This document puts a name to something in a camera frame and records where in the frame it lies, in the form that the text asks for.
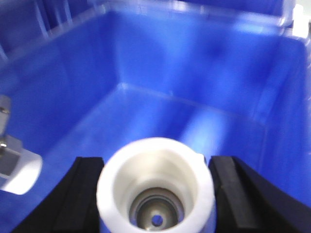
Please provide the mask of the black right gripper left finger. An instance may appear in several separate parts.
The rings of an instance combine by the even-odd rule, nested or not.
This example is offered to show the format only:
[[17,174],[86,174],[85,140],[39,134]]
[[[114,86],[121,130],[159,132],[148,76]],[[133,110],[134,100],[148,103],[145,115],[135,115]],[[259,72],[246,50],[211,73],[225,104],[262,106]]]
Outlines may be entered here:
[[77,157],[57,186],[13,232],[100,232],[96,191],[103,167],[101,157]]

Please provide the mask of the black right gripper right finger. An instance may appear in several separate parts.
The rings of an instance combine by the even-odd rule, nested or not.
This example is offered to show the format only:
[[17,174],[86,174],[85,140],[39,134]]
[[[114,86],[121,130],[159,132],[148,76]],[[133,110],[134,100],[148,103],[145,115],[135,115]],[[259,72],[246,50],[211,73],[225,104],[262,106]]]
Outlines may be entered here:
[[311,209],[235,156],[212,156],[217,233],[309,233]]

